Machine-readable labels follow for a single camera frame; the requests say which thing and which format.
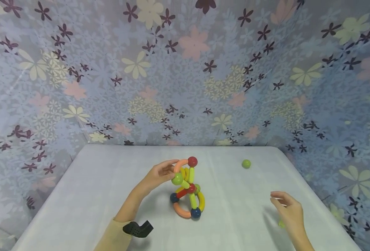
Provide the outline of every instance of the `black wrist strap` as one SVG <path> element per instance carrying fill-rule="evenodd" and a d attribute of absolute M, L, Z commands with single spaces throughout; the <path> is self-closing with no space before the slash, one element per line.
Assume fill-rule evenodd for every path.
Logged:
<path fill-rule="evenodd" d="M 131 221 L 129 224 L 125 225 L 122 230 L 134 237 L 137 238 L 145 238 L 149 235 L 149 233 L 153 230 L 153 226 L 150 224 L 148 220 L 146 220 L 143 225 L 139 226 L 136 222 Z"/>

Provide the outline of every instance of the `hand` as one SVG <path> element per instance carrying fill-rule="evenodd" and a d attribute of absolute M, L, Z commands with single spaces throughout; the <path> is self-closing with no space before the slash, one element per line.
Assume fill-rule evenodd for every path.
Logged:
<path fill-rule="evenodd" d="M 143 178 L 139 185 L 144 188 L 148 194 L 154 188 L 158 187 L 164 182 L 167 182 L 175 177 L 173 164 L 177 163 L 179 159 L 171 159 L 160 164 L 156 164 Z"/>
<path fill-rule="evenodd" d="M 301 203 L 286 192 L 275 191 L 271 192 L 270 196 L 270 201 L 280 214 L 290 237 L 304 235 L 304 213 Z"/>

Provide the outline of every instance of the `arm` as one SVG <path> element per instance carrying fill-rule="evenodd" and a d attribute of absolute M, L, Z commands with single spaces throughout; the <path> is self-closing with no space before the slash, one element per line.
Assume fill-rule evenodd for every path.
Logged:
<path fill-rule="evenodd" d="M 122 228 L 133 221 L 140 203 L 154 188 L 174 178 L 174 166 L 178 159 L 164 161 L 153 166 L 142 181 L 133 188 L 121 209 L 107 226 L 94 251 L 126 251 L 132 239 Z"/>
<path fill-rule="evenodd" d="M 271 192 L 270 196 L 270 201 L 280 214 L 295 250 L 315 251 L 305 232 L 301 203 L 286 192 Z"/>

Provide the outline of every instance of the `wall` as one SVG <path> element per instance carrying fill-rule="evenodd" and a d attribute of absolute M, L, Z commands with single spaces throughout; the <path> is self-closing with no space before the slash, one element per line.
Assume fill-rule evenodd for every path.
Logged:
<path fill-rule="evenodd" d="M 4 248 L 87 142 L 276 146 L 370 250 L 370 1 L 0 0 Z"/>

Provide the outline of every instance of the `dark blue ball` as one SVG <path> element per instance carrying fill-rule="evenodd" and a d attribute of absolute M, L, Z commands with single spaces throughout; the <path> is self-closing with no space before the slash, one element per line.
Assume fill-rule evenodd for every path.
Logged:
<path fill-rule="evenodd" d="M 179 201 L 179 198 L 177 198 L 177 193 L 172 193 L 172 194 L 170 195 L 170 201 L 171 201 L 172 203 L 176 203 L 176 202 L 178 202 L 178 201 Z"/>
<path fill-rule="evenodd" d="M 198 207 L 196 209 L 191 210 L 191 216 L 194 219 L 199 219 L 201 214 L 202 214 L 202 212 L 200 211 L 200 209 Z"/>

